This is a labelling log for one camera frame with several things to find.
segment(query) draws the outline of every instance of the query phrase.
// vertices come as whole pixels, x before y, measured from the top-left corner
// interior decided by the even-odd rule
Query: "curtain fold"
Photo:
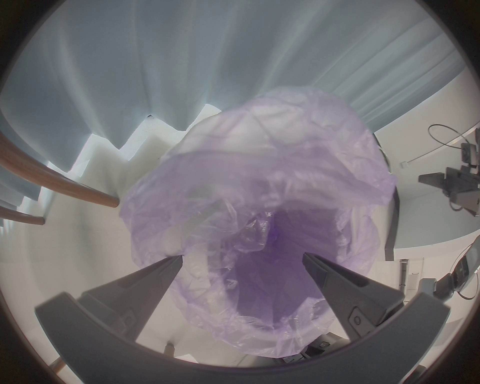
[[[375,132],[464,66],[413,0],[67,0],[13,67],[0,130],[68,171],[92,133],[121,148],[150,114],[185,130],[205,103],[313,85]]]

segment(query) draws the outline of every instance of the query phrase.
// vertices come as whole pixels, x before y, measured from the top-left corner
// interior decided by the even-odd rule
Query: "purple plastic bag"
[[[334,96],[280,88],[203,120],[124,199],[139,267],[183,254],[175,303],[244,353],[283,357],[334,315],[304,252],[366,274],[371,213],[396,179],[367,127]]]

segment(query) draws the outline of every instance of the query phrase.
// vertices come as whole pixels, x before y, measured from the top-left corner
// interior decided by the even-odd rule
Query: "wall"
[[[431,124],[448,125],[461,133],[473,132],[480,121],[480,91],[468,69],[436,94],[376,133],[392,172],[398,177],[400,215],[395,244],[398,249],[456,239],[480,228],[480,218],[454,212],[448,199],[434,187],[418,183],[424,173],[445,172],[461,165],[458,149],[441,146],[427,132]],[[435,127],[432,134],[448,143],[458,135]],[[467,138],[474,142],[474,133]],[[458,138],[453,145],[462,142]]]

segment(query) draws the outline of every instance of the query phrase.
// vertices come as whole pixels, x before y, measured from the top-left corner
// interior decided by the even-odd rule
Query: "translucent purple plastic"
[[[350,107],[280,88],[193,127],[131,188],[120,216],[139,267],[184,255],[171,289],[191,324],[283,357],[334,319],[303,253],[366,274],[379,247],[371,213],[395,182]]]

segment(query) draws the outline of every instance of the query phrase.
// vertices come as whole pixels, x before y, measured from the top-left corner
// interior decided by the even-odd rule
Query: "plastic bag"
[[[139,267],[183,254],[174,301],[244,353],[299,353],[334,319],[302,265],[313,252],[366,274],[371,213],[396,179],[334,96],[280,88],[198,123],[128,192],[120,216]]]

